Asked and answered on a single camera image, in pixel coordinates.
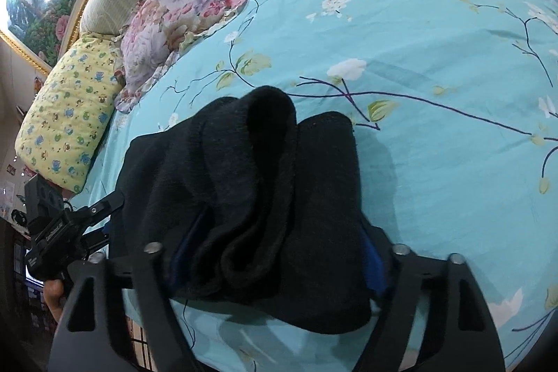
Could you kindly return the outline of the person's left hand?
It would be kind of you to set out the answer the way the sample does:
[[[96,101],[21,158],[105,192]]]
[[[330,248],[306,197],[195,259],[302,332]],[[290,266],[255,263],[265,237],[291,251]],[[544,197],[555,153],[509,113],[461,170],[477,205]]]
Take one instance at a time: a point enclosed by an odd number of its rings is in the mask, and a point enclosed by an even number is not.
[[[48,306],[56,323],[60,322],[64,299],[64,288],[61,280],[44,282],[44,302]]]

